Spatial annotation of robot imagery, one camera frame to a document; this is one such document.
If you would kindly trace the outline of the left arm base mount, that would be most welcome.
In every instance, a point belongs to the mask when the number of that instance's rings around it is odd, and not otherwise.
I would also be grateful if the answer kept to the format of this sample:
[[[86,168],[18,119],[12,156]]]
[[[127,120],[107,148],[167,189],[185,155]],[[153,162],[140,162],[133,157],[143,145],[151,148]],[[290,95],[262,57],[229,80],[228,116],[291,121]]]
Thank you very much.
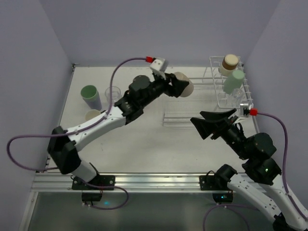
[[[84,183],[80,178],[73,177],[72,190],[113,190],[115,186],[114,175],[99,175],[88,183]]]

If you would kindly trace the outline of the clear glass front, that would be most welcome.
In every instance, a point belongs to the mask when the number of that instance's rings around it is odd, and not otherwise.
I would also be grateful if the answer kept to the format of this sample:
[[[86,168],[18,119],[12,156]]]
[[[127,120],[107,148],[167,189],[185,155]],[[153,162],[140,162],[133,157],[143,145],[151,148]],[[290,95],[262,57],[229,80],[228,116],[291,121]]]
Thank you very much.
[[[122,98],[121,90],[117,86],[108,87],[105,90],[105,96],[108,104],[114,105],[119,99]]]

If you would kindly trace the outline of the lavender cup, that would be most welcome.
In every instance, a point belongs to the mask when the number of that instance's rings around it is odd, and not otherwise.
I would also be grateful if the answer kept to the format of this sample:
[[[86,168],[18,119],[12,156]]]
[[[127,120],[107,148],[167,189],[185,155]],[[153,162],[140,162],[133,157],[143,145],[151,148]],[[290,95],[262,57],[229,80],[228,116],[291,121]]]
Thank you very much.
[[[102,109],[102,103],[98,92],[93,97],[86,99],[86,103],[91,109],[95,110]]]

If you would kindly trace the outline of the beige cup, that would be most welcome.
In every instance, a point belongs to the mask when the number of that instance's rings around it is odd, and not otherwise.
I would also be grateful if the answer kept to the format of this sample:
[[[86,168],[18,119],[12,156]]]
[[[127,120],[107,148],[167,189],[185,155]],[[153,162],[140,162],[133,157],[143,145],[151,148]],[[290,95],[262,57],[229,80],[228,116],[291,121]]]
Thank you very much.
[[[175,72],[173,74],[175,79],[172,85],[177,90],[178,95],[182,98],[190,96],[194,91],[194,85],[191,80],[182,72]]]

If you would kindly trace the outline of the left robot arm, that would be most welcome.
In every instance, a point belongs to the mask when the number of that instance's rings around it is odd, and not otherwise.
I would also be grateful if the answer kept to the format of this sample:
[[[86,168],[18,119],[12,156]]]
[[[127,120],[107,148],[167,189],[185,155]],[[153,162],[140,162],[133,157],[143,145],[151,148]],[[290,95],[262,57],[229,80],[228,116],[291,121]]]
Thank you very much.
[[[193,83],[181,72],[155,76],[154,81],[139,75],[109,111],[68,130],[61,126],[54,128],[47,151],[63,175],[73,174],[84,182],[93,182],[98,172],[91,163],[79,157],[79,151],[107,132],[136,120],[144,108],[162,94],[188,97],[193,90]]]

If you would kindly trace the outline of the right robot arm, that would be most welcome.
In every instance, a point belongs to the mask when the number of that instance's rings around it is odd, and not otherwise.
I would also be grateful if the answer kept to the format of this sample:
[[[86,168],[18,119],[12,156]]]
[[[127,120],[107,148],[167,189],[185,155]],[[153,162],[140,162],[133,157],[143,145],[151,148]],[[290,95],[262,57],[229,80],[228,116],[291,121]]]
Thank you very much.
[[[212,176],[200,176],[200,187],[205,184],[219,190],[239,193],[272,223],[276,231],[306,231],[308,210],[288,188],[285,170],[272,158],[277,151],[267,133],[246,137],[235,109],[226,112],[201,111],[201,118],[190,119],[202,139],[222,138],[228,146],[244,160],[245,174],[264,193],[249,184],[233,167],[224,164]]]

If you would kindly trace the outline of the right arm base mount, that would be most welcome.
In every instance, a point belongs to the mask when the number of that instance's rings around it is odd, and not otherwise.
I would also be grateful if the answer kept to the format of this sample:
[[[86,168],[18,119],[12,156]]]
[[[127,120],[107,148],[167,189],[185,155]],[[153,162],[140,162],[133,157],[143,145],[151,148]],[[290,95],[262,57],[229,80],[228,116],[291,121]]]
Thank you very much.
[[[201,191],[227,191],[229,189],[226,185],[218,183],[215,172],[212,170],[199,176],[199,187]]]

